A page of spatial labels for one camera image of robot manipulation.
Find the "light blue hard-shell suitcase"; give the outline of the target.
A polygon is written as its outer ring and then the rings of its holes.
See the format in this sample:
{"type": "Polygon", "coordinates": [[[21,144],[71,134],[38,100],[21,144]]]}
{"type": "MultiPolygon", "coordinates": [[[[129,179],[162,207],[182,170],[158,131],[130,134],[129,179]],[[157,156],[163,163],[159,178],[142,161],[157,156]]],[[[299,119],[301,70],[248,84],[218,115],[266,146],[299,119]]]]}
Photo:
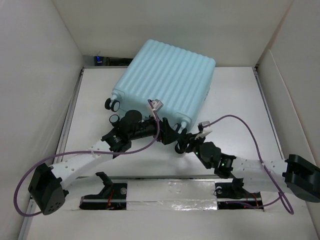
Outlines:
{"type": "Polygon", "coordinates": [[[216,61],[164,42],[149,39],[113,87],[104,107],[122,115],[139,111],[150,115],[148,100],[163,106],[157,115],[171,127],[190,131],[210,91],[216,61]]]}

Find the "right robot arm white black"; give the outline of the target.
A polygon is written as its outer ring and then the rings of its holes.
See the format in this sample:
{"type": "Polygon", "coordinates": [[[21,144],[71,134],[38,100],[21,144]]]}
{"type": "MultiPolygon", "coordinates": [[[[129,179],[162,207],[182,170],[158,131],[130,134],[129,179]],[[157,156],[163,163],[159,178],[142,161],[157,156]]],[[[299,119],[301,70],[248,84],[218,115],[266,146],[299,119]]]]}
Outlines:
{"type": "Polygon", "coordinates": [[[289,193],[311,203],[320,201],[320,169],[303,157],[291,154],[285,160],[245,159],[222,153],[206,135],[184,134],[178,139],[178,154],[194,153],[206,169],[223,179],[233,179],[231,191],[237,197],[247,192],[289,193]]]}

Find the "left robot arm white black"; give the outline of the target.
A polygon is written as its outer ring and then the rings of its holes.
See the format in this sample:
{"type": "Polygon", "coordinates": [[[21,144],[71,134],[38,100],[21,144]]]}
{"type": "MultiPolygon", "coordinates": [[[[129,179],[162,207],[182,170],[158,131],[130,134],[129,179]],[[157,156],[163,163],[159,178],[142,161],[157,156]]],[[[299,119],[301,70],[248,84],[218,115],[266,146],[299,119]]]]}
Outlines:
{"type": "Polygon", "coordinates": [[[129,110],[123,117],[109,118],[113,128],[88,150],[70,152],[67,161],[48,166],[44,161],[34,168],[28,191],[41,214],[50,215],[66,201],[68,187],[82,174],[97,165],[121,155],[135,154],[149,148],[152,143],[171,144],[187,131],[186,124],[170,125],[167,118],[159,118],[153,111],[146,119],[137,110],[129,110]],[[151,143],[138,149],[129,149],[132,141],[152,137],[151,143]]]}

